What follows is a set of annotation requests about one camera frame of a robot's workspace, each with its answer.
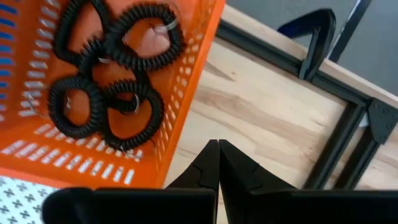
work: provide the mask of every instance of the light wood surface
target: light wood surface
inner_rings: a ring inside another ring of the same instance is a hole
[[[256,33],[298,58],[305,49],[227,7],[224,19]],[[334,65],[322,69],[388,103],[396,96]],[[202,73],[166,183],[177,178],[210,139],[227,139],[265,169],[300,188],[318,159],[346,103],[249,53],[216,39]],[[341,172],[359,129],[327,187]],[[380,148],[359,189],[398,189],[398,128]],[[218,223],[227,223],[222,198]]]

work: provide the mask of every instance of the wooden tabletop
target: wooden tabletop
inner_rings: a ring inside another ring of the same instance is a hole
[[[304,58],[306,49],[227,6],[223,19]],[[397,106],[397,97],[326,61],[321,70]],[[208,55],[166,183],[177,178],[210,139],[227,139],[288,183],[301,188],[346,103],[221,39]],[[359,128],[327,187],[341,172]],[[398,189],[398,128],[377,152],[358,189]],[[219,207],[219,222],[226,223]]]

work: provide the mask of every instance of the orange plastic basket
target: orange plastic basket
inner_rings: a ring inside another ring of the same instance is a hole
[[[137,0],[106,0],[115,16]],[[155,89],[165,103],[160,130],[132,154],[106,147],[99,136],[71,139],[60,133],[47,114],[47,90],[55,79],[76,73],[76,68],[52,53],[52,36],[67,0],[0,2],[0,175],[25,179],[53,187],[82,185],[97,187],[162,187],[169,169],[193,94],[215,36],[224,0],[173,0],[180,11],[187,48],[173,65],[150,73]],[[149,26],[134,26],[136,38]],[[75,26],[70,48],[79,51],[85,40],[101,29],[91,4]],[[99,65],[96,81],[105,85],[131,72],[116,63]],[[27,94],[34,97],[28,100]],[[69,94],[70,119],[86,119],[87,99]],[[138,114],[125,116],[109,110],[109,123],[121,138],[143,129],[150,116],[145,102]]]

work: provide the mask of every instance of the patterned fabric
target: patterned fabric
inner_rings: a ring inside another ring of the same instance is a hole
[[[0,176],[0,224],[41,224],[41,206],[55,188]]]

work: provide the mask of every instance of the gray floor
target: gray floor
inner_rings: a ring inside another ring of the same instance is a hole
[[[228,0],[228,4],[277,29],[310,11],[329,7],[336,14],[336,34],[356,0]],[[338,63],[398,95],[398,0],[374,0]],[[296,40],[308,47],[310,37]]]

